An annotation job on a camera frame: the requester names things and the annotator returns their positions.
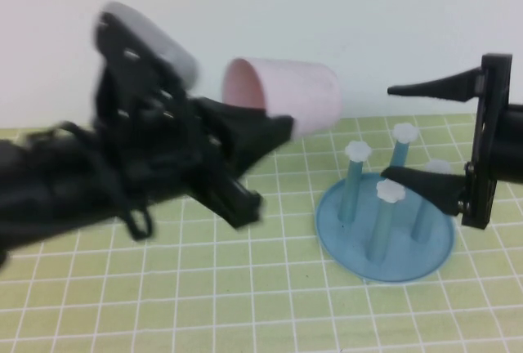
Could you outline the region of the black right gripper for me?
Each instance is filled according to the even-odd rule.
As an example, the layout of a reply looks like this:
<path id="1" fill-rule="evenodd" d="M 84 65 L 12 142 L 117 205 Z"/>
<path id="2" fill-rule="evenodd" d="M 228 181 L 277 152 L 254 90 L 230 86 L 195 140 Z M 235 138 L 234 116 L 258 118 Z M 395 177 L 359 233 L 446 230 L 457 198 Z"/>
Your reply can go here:
<path id="1" fill-rule="evenodd" d="M 512 55 L 486 54 L 481 68 L 424 83 L 389 87 L 391 96 L 430 97 L 467 102 L 478 97 L 471 159 L 465 176 L 390 166 L 381 177 L 412 190 L 446 215 L 463 214 L 462 224 L 485 229 L 497 179 L 489 172 L 499 118 L 508 106 Z"/>

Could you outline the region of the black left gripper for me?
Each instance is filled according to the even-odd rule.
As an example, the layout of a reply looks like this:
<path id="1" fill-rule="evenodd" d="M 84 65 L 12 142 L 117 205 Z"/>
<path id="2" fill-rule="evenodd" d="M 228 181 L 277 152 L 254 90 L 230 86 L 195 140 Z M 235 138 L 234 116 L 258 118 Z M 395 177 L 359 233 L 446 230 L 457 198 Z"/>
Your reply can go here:
<path id="1" fill-rule="evenodd" d="M 221 129 L 209 132 L 205 123 Z M 294 120 L 191 100 L 177 79 L 125 88 L 104 78 L 94 124 L 106 160 L 101 171 L 126 221 L 134 221 L 136 209 L 150 226 L 149 201 L 187 194 L 238 229 L 257 221 L 262 205 L 240 176 L 291 140 Z"/>

